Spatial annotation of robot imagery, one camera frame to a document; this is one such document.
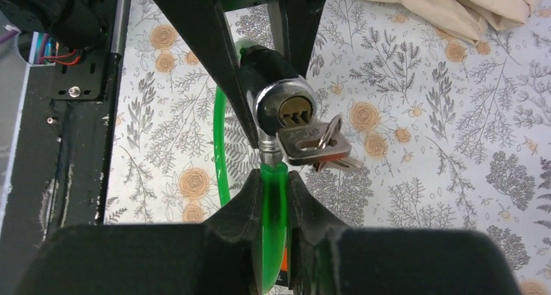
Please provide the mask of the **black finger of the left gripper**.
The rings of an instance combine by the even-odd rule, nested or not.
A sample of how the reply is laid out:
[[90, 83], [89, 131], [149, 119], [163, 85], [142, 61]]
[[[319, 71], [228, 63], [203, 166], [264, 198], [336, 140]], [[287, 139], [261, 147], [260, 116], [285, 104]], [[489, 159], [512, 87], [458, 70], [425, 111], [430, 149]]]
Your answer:
[[153, 0], [230, 102], [250, 146], [258, 133], [238, 78], [240, 58], [225, 13], [252, 0]]

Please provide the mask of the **silver cable lock keys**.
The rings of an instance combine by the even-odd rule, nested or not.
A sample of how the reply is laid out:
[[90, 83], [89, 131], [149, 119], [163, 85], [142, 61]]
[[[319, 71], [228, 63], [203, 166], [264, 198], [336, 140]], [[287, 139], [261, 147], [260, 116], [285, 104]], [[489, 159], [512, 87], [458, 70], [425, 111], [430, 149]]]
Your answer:
[[362, 169], [363, 161], [351, 156], [352, 146], [341, 133], [343, 117], [335, 115], [328, 123], [313, 121], [307, 125], [286, 127], [276, 133], [283, 158], [293, 166], [325, 167], [341, 171]]

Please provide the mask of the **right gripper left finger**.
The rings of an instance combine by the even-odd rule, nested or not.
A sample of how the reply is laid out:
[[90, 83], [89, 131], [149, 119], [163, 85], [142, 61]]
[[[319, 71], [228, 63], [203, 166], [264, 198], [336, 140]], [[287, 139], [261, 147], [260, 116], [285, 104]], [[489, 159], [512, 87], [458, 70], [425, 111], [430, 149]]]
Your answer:
[[80, 225], [47, 239], [16, 294], [261, 294], [259, 170], [200, 224]]

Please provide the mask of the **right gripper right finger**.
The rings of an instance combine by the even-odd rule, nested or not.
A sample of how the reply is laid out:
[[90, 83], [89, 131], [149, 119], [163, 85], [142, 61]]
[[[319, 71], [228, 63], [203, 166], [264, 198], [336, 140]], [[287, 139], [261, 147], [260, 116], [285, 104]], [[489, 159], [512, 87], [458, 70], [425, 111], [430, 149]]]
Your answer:
[[288, 175], [288, 287], [295, 294], [519, 294], [483, 233], [351, 227]]

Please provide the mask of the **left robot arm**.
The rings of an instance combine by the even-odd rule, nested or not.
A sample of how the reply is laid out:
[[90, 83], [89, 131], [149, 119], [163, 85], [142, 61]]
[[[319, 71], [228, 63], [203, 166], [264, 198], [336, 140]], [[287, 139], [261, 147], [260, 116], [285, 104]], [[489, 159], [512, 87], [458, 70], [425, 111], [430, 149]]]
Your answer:
[[[307, 73], [326, 0], [153, 0], [228, 98], [251, 144], [282, 126], [276, 111], [257, 117], [256, 92]], [[244, 49], [232, 41], [225, 13], [266, 5], [274, 48]], [[18, 28], [43, 31], [68, 49], [94, 49], [114, 23], [85, 0], [1, 0]]]

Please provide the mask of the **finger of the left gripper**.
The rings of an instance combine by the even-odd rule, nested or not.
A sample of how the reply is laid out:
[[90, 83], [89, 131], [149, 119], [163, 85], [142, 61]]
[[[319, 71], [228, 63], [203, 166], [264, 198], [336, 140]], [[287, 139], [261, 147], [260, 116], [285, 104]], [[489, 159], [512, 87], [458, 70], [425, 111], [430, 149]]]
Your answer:
[[305, 77], [326, 0], [267, 0], [274, 48]]

